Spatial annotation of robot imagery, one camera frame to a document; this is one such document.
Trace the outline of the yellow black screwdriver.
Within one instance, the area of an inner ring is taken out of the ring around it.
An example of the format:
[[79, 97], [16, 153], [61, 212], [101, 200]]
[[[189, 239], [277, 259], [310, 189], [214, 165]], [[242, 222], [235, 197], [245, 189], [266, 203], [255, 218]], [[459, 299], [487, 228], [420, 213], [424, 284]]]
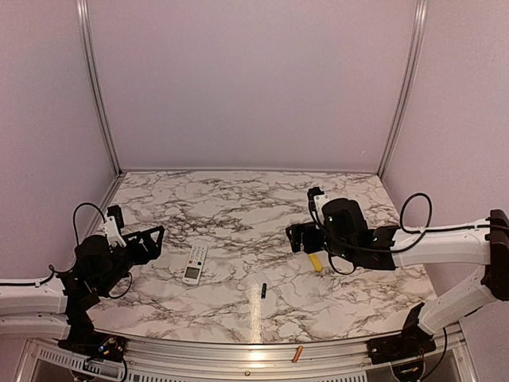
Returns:
[[309, 260], [310, 260], [311, 264], [313, 265], [313, 269], [315, 270], [315, 272], [321, 272], [322, 271], [323, 266], [322, 266], [320, 260], [318, 259], [318, 257], [315, 254], [310, 254], [309, 255]]

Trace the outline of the white remote control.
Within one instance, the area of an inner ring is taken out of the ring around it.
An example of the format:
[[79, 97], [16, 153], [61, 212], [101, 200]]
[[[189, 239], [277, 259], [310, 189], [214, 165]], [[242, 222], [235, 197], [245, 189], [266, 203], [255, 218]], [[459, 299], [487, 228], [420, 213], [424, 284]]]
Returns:
[[182, 282], [186, 285], [196, 286], [199, 284], [204, 262], [208, 254], [208, 245], [195, 243], [192, 245], [185, 265]]

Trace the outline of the orange AAA battery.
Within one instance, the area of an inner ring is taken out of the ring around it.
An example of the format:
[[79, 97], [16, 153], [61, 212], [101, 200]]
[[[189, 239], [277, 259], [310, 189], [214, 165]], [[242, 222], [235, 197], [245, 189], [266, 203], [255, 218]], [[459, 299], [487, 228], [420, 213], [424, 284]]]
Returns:
[[292, 358], [292, 362], [293, 363], [297, 363], [298, 362], [298, 360], [299, 360], [299, 358], [300, 358], [300, 356], [302, 354], [303, 349], [304, 349], [303, 345], [299, 345], [297, 347], [296, 352], [295, 352], [295, 354], [293, 355], [293, 358]]

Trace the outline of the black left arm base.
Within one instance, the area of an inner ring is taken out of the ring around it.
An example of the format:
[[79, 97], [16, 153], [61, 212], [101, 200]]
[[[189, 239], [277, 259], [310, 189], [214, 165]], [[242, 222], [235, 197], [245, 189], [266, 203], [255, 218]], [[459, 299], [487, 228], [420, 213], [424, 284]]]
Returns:
[[101, 359], [121, 362], [126, 343], [127, 339], [123, 336], [96, 331], [88, 320], [72, 323], [68, 336], [59, 340], [58, 346], [87, 356], [90, 361]]

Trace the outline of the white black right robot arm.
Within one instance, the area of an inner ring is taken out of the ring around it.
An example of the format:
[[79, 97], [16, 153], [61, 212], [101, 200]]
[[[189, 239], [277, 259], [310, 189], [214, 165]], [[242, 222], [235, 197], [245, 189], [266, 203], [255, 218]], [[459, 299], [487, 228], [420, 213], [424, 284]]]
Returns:
[[326, 251], [354, 268], [394, 271], [428, 263], [470, 263], [478, 268], [431, 302], [413, 308], [394, 350], [409, 357], [448, 324], [495, 301], [508, 299], [508, 217], [493, 209], [462, 226], [369, 228], [359, 204], [325, 194], [309, 200], [311, 221], [286, 228], [292, 251]]

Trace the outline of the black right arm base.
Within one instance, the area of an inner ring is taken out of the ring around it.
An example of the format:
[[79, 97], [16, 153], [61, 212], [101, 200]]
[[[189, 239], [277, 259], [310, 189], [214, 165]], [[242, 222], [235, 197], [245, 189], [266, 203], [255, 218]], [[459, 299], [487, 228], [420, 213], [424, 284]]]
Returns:
[[433, 334], [419, 326], [419, 314], [424, 302], [412, 308], [399, 334], [378, 337], [367, 341], [368, 356], [372, 364], [400, 361], [423, 356], [437, 349]]

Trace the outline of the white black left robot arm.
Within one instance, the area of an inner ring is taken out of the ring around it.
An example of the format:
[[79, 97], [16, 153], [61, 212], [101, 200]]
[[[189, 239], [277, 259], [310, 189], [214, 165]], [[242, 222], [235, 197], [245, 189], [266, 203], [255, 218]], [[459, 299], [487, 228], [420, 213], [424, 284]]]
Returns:
[[87, 311], [110, 298], [131, 268], [157, 259], [162, 226], [126, 236], [92, 235], [75, 248], [67, 271], [51, 270], [46, 279], [1, 281], [1, 338], [66, 339], [84, 354], [100, 347], [100, 336]]

